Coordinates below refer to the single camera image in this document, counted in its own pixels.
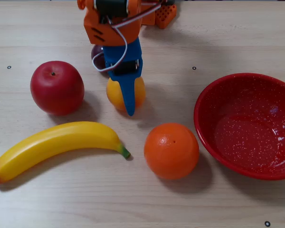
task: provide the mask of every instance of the red apple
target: red apple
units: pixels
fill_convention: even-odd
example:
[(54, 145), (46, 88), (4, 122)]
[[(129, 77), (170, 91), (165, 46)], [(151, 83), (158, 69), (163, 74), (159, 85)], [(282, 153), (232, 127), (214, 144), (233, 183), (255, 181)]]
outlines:
[(30, 91), (39, 108), (53, 115), (75, 111), (85, 94), (79, 72), (71, 64), (62, 61), (41, 64), (33, 74)]

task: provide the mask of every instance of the banana stem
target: banana stem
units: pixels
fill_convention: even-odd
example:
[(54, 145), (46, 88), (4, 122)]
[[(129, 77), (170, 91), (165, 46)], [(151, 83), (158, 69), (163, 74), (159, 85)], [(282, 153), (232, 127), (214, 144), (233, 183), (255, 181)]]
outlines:
[(118, 152), (125, 158), (129, 158), (131, 156), (130, 152), (121, 144)]

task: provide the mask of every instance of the toy fruit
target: toy fruit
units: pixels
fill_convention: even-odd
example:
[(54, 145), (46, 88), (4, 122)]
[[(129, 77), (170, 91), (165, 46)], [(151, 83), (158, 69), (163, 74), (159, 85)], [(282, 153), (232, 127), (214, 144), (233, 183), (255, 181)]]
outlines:
[(66, 115), (82, 103), (84, 83), (71, 64), (51, 61), (41, 64), (34, 72), (30, 90), (35, 103), (53, 115)]
[[(135, 89), (135, 107), (137, 108), (143, 104), (146, 98), (146, 91), (142, 77), (138, 77), (135, 80), (134, 89)], [(106, 87), (106, 94), (108, 96), (109, 101), (115, 106), (116, 109), (121, 111), (126, 111), (122, 91), (117, 81), (113, 81), (111, 78), (109, 78)]]
[(0, 157), (0, 184), (47, 158), (82, 148), (109, 149), (125, 158), (130, 156), (108, 126), (96, 122), (65, 123), (32, 135), (6, 151)]
[[(91, 52), (91, 58), (93, 59), (94, 56), (96, 56), (97, 54), (99, 54), (100, 52), (103, 52), (103, 46), (101, 45), (94, 45), (94, 47), (92, 48), (92, 52)], [(105, 57), (104, 55), (99, 56), (98, 58), (95, 59), (94, 64), (97, 68), (99, 69), (104, 69), (105, 68)]]
[(148, 135), (144, 156), (150, 169), (164, 179), (188, 175), (199, 159), (199, 145), (193, 133), (179, 123), (164, 123)]

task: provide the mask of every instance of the orange robot part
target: orange robot part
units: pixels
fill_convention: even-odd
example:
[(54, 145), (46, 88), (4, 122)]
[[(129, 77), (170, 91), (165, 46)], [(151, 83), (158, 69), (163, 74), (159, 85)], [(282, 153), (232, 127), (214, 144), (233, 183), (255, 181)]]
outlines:
[[(93, 0), (77, 0), (78, 7), (83, 10), (87, 8), (84, 27), (91, 44), (101, 46), (122, 46), (124, 40), (118, 35), (109, 24), (100, 23), (101, 16), (94, 8)], [(141, 0), (128, 0), (128, 17), (132, 17), (141, 12)], [(123, 18), (113, 18), (113, 23), (122, 21)], [(138, 37), (142, 25), (142, 19), (119, 28), (127, 43), (132, 43)]]
[[(151, 5), (148, 5), (149, 1), (142, 0), (142, 11), (147, 10)], [(155, 25), (155, 12), (142, 18), (143, 25)]]

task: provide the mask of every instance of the bowl rim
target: bowl rim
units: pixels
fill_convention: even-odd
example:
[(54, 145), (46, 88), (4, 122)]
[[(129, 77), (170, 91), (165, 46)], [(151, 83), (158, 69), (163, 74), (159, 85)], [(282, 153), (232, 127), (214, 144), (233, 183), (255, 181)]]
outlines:
[(283, 180), (283, 179), (285, 179), (285, 173), (284, 174), (278, 174), (278, 175), (261, 174), (261, 173), (255, 173), (252, 171), (248, 171), (248, 170), (245, 170), (244, 168), (242, 168), (240, 166), (234, 165), (233, 163), (231, 163), (230, 161), (226, 160), (225, 158), (220, 156), (218, 153), (216, 153), (214, 149), (212, 149), (212, 147), (207, 142), (204, 134), (201, 131), (201, 127), (200, 127), (200, 124), (198, 121), (201, 101), (203, 100), (203, 98), (205, 97), (205, 95), (208, 93), (208, 91), (210, 89), (217, 86), (218, 84), (220, 84), (223, 81), (231, 80), (235, 77), (250, 77), (250, 78), (258, 77), (258, 78), (264, 79), (266, 81), (270, 81), (274, 84), (280, 84), (281, 86), (283, 86), (285, 88), (285, 82), (283, 82), (277, 78), (274, 78), (274, 77), (270, 77), (270, 76), (262, 75), (262, 74), (256, 74), (256, 73), (231, 74), (231, 75), (227, 75), (227, 76), (221, 77), (221, 78), (213, 81), (208, 86), (206, 86), (206, 88), (200, 93), (200, 95), (199, 95), (199, 97), (195, 103), (195, 106), (194, 106), (194, 126), (195, 126), (195, 130), (199, 136), (199, 139), (202, 142), (202, 144), (204, 145), (204, 147), (206, 148), (206, 150), (212, 155), (212, 157), (214, 157), (220, 163), (222, 163), (223, 165), (225, 165), (226, 167), (230, 168), (233, 171), (236, 171), (242, 175), (252, 177), (252, 178), (256, 178), (256, 179), (260, 179), (260, 180), (272, 180), (272, 181), (273, 180)]

